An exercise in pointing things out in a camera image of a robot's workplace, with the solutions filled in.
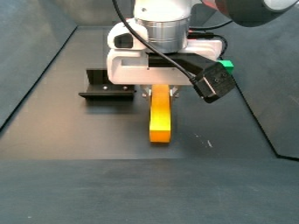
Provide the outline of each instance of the black metal holder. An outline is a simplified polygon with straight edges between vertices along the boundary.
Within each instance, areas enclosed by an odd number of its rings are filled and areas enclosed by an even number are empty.
[[[103,98],[132,98],[135,97],[134,85],[116,85],[108,80],[107,69],[88,69],[88,90],[79,93],[88,100]]]

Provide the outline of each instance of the dark wall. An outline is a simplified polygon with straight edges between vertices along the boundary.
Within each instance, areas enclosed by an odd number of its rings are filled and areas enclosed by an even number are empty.
[[[76,24],[47,0],[0,0],[0,128]]]
[[[218,14],[210,21],[223,21]],[[215,32],[228,38],[227,58],[247,104],[279,155],[299,158],[299,8],[256,28],[236,24]]]
[[[52,0],[78,25],[114,25],[119,21],[112,0]],[[132,0],[118,1],[127,18],[132,17]]]

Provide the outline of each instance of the black mount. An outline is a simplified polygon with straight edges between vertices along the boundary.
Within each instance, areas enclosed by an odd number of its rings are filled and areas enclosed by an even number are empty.
[[[167,56],[191,73],[191,83],[206,102],[215,102],[236,86],[226,67],[196,53],[170,53]],[[174,67],[155,53],[148,54],[150,67]]]
[[[86,93],[79,93],[82,97],[88,100],[103,99],[103,98],[116,98],[135,97],[135,86],[134,85],[115,85],[108,80],[108,70],[107,69],[88,69],[88,90]]]

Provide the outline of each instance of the yellow block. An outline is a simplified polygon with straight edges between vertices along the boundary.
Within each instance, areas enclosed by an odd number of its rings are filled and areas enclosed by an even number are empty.
[[[150,139],[152,143],[171,142],[170,86],[152,85]]]

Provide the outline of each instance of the gray floor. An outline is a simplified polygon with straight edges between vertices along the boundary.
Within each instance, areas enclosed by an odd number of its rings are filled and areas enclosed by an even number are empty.
[[[0,136],[0,159],[272,158],[239,92],[207,104],[191,87],[172,105],[172,142],[150,144],[150,109],[87,102],[87,68],[106,66],[110,28],[80,27]]]
[[[298,224],[299,166],[283,160],[0,162],[0,222]]]

